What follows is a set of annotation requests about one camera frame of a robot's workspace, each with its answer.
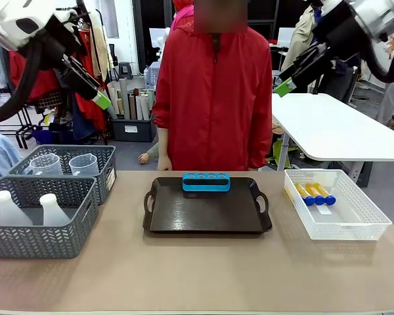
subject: white bottle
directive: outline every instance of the white bottle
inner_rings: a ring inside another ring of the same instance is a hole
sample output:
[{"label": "white bottle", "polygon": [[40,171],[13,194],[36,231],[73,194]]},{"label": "white bottle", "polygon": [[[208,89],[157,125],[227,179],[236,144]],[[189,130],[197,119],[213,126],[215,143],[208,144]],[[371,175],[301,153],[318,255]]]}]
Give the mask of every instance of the white bottle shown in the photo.
[{"label": "white bottle", "polygon": [[44,226],[64,226],[69,224],[70,219],[57,203],[54,194],[46,194],[39,199],[44,208]]},{"label": "white bottle", "polygon": [[12,200],[8,190],[0,192],[0,225],[31,226],[32,221]]}]

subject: black tray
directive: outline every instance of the black tray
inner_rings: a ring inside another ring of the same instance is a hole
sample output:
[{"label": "black tray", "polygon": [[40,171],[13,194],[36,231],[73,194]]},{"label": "black tray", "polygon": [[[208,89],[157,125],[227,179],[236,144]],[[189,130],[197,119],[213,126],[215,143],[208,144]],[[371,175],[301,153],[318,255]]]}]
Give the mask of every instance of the black tray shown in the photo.
[{"label": "black tray", "polygon": [[[256,201],[260,196],[264,212]],[[144,197],[144,210],[143,228],[155,233],[261,234],[273,227],[269,201],[252,178],[231,178],[226,193],[184,192],[182,178],[157,178]]]}]

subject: blue container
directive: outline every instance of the blue container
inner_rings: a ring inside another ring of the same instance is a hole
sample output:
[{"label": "blue container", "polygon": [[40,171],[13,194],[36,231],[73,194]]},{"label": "blue container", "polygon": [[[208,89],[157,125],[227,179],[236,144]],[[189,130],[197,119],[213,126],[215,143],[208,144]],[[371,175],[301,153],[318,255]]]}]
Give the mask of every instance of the blue container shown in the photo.
[{"label": "blue container", "polygon": [[228,192],[229,175],[224,173],[187,173],[183,176],[185,192]]}]

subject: gray plastic basket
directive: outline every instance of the gray plastic basket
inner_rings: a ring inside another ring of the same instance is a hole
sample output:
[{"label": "gray plastic basket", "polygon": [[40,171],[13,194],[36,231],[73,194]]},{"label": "gray plastic basket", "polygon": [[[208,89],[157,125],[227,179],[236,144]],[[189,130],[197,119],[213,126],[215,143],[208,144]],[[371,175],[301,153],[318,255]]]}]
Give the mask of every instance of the gray plastic basket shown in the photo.
[{"label": "gray plastic basket", "polygon": [[[0,191],[31,218],[33,226],[0,225],[0,258],[70,259],[79,255],[98,217],[96,179],[92,177],[5,176]],[[43,224],[42,195],[53,193],[71,218],[66,226]]]},{"label": "gray plastic basket", "polygon": [[38,156],[54,153],[60,157],[61,167],[65,175],[72,175],[68,163],[72,158],[82,154],[92,153],[98,158],[99,175],[95,176],[98,182],[98,204],[102,205],[108,197],[112,185],[117,178],[115,146],[38,146],[20,163],[13,167],[10,175],[31,175],[30,161]]}]

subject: hand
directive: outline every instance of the hand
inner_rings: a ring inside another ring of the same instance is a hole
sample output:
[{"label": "hand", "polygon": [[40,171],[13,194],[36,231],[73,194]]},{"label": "hand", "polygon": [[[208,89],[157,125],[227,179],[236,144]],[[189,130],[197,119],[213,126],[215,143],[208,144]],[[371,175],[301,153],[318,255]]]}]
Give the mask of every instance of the hand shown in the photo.
[{"label": "hand", "polygon": [[172,162],[168,156],[160,156],[158,171],[172,171]]},{"label": "hand", "polygon": [[147,164],[147,162],[149,162],[149,153],[144,153],[139,156],[139,162],[140,164]]}]

